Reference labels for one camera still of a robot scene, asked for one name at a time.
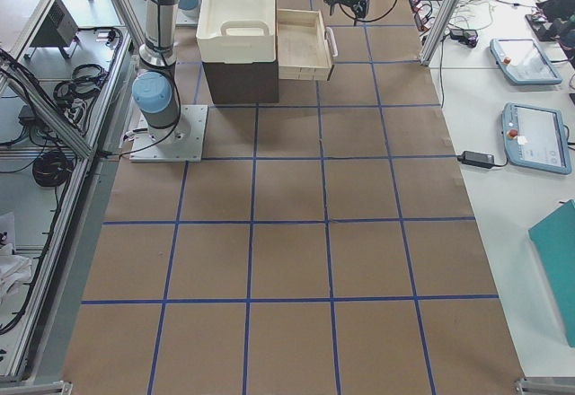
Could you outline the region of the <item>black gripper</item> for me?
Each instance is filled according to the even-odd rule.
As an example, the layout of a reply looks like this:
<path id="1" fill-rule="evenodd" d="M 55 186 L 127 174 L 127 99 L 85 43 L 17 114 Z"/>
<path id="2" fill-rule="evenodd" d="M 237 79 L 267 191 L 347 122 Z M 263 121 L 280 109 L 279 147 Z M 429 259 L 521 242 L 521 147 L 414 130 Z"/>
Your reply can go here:
<path id="1" fill-rule="evenodd" d="M 346 6 L 353 12 L 353 25 L 363 23 L 369 11 L 369 0 L 324 0 L 329 6 L 329 15 L 333 15 L 337 5 Z"/>

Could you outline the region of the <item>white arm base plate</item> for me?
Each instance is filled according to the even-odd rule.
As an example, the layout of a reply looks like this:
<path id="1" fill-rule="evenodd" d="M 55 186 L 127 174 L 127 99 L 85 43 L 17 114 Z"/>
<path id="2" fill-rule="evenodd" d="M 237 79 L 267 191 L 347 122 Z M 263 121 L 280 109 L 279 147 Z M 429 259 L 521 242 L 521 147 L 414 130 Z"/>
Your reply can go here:
<path id="1" fill-rule="evenodd" d="M 208 118 L 207 105 L 183 105 L 174 131 L 149 129 L 140 115 L 128 157 L 132 162 L 200 162 Z"/>

